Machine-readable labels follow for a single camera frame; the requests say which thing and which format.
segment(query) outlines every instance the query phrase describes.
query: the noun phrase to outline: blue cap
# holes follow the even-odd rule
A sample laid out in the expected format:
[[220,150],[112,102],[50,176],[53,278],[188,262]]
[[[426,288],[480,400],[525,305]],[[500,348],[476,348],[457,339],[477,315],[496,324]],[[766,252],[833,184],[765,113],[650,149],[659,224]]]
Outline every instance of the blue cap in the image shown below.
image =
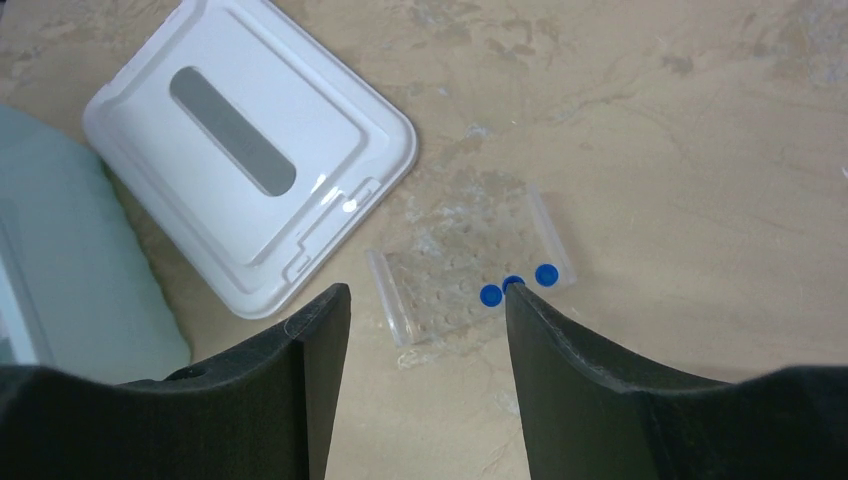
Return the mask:
[[503,291],[506,292],[506,287],[509,286],[510,283],[520,283],[524,285],[524,279],[519,277],[518,275],[510,275],[504,279]]
[[536,269],[536,281],[543,287],[553,287],[559,280],[559,270],[550,263],[543,263]]
[[486,285],[480,290],[480,301],[487,307],[497,307],[503,299],[503,293],[497,285]]

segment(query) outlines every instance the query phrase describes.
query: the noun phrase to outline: transparent plastic sheet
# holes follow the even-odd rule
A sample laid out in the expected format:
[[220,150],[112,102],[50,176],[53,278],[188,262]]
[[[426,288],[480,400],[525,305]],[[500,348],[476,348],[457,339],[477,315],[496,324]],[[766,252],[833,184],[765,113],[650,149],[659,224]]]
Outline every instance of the transparent plastic sheet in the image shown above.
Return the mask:
[[[419,222],[419,231],[367,252],[399,347],[429,341],[451,350],[446,335],[469,325],[475,331],[464,336],[466,346],[499,335],[502,322],[484,320],[502,318],[503,301],[487,306],[481,290],[502,287],[507,277],[520,276],[542,297],[576,281],[536,187],[515,189],[501,198],[467,197],[446,196]],[[552,286],[536,279],[542,265],[552,265],[558,273]]]

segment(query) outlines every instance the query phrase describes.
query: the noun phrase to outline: beige marble surface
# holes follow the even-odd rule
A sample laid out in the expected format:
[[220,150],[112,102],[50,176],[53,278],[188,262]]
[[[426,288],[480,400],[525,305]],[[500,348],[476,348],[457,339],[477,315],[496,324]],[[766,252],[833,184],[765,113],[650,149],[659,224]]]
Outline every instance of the beige marble surface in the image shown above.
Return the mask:
[[[176,1],[11,0],[0,101],[84,140],[83,106]],[[579,275],[555,303],[631,349],[731,380],[848,362],[845,0],[279,3],[421,139],[294,305],[351,284],[328,478],[528,478],[506,339],[397,350],[363,255],[460,170],[546,192]],[[234,318],[123,195],[196,358],[284,317]]]

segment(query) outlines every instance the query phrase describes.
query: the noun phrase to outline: white plastic lid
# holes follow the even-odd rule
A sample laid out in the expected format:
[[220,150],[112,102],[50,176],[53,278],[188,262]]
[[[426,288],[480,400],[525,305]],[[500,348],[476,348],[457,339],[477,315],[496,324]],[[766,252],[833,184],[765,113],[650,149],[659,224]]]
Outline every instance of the white plastic lid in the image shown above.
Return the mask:
[[92,146],[237,315],[279,309],[409,171],[412,124],[273,4],[184,0]]

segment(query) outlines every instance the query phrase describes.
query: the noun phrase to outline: light blue plastic bin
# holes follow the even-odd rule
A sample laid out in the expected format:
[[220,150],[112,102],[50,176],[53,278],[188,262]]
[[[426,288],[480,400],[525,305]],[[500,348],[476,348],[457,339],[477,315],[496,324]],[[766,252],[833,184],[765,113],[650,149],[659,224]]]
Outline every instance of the light blue plastic bin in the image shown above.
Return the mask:
[[189,361],[100,159],[0,105],[0,363],[121,383]]

